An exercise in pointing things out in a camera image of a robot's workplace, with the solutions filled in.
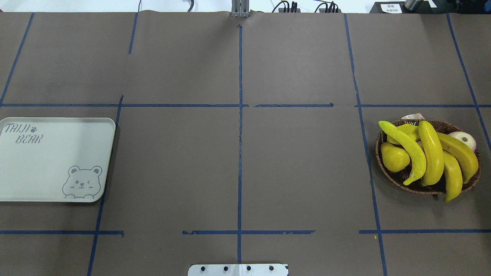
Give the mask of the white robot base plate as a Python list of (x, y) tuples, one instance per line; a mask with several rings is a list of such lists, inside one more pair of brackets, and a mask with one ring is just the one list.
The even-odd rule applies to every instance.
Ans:
[(189, 268), (188, 276), (289, 276), (289, 269), (279, 263), (199, 264)]

